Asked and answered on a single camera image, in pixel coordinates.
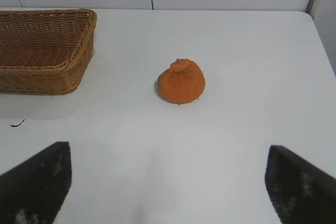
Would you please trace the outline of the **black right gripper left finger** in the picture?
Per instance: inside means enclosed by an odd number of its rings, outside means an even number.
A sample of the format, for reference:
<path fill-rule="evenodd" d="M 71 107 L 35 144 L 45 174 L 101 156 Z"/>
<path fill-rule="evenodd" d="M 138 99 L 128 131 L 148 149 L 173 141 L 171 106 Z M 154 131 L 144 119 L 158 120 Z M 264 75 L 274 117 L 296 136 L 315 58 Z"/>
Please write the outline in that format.
<path fill-rule="evenodd" d="M 53 223 L 72 183 L 68 142 L 56 142 L 1 175 L 1 223 Z"/>

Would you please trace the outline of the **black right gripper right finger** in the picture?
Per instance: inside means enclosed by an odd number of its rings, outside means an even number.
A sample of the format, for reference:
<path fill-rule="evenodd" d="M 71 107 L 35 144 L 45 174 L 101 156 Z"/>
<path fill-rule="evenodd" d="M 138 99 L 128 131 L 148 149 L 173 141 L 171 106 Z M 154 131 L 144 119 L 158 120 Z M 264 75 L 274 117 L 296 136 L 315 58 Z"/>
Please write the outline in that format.
<path fill-rule="evenodd" d="M 265 186 L 281 223 L 335 223 L 335 178 L 286 147 L 270 146 Z"/>

